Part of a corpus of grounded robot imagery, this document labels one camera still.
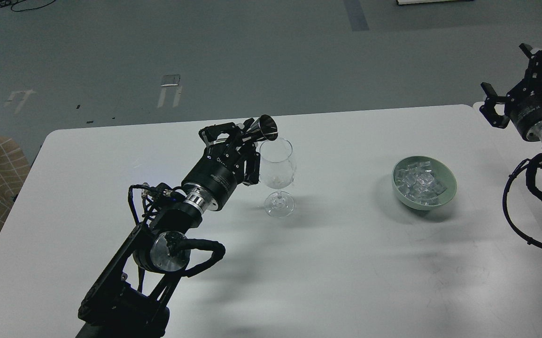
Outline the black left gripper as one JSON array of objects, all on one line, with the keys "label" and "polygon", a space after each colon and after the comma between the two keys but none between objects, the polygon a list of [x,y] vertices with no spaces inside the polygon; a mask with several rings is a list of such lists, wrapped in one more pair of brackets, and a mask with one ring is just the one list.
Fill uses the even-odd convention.
[{"label": "black left gripper", "polygon": [[248,122],[223,123],[199,130],[203,155],[181,182],[188,201],[200,212],[221,210],[238,184],[259,183],[260,154],[257,143],[244,143]]}]

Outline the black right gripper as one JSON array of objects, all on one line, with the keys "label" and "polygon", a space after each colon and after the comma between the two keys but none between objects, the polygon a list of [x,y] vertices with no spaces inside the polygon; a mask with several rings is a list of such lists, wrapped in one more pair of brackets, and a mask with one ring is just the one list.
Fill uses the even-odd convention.
[{"label": "black right gripper", "polygon": [[[519,48],[528,58],[522,81],[506,96],[499,96],[490,83],[481,83],[486,98],[480,113],[492,127],[505,129],[511,121],[524,141],[537,142],[539,136],[531,129],[542,122],[542,48],[533,49],[525,43]],[[504,104],[506,115],[498,114],[495,107]]]}]

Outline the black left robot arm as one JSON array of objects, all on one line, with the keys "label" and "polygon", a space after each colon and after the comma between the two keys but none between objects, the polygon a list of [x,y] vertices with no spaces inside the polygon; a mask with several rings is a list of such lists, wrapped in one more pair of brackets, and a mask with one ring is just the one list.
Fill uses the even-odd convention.
[{"label": "black left robot arm", "polygon": [[129,187],[135,227],[81,302],[79,338],[161,338],[179,281],[224,258],[224,245],[186,233],[205,211],[221,210],[239,184],[258,184],[257,144],[277,139],[278,128],[263,115],[207,126],[199,135],[203,155],[180,186]]}]

